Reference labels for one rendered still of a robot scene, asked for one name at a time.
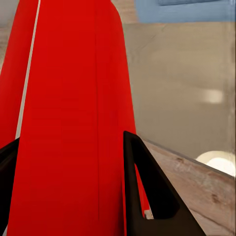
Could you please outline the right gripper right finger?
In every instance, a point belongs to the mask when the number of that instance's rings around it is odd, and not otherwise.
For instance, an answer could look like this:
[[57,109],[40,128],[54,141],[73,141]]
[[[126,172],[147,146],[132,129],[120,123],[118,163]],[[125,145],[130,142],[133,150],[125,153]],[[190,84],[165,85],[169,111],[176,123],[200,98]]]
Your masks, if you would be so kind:
[[[123,132],[127,236],[206,236],[144,141]],[[137,166],[154,219],[143,217]]]

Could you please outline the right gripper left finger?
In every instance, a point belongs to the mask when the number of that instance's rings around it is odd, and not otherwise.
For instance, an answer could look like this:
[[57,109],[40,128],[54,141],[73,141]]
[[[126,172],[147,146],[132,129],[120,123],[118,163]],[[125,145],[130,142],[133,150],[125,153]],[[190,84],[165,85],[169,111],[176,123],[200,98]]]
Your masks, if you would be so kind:
[[0,236],[8,225],[19,140],[0,149]]

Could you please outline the radio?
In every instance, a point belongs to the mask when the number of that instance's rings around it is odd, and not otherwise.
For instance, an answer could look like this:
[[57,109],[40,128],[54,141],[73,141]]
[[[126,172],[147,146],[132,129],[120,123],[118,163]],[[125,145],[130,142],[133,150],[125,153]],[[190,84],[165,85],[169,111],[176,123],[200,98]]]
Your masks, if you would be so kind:
[[0,149],[20,138],[2,236],[127,236],[124,131],[136,134],[112,1],[20,0],[0,74]]

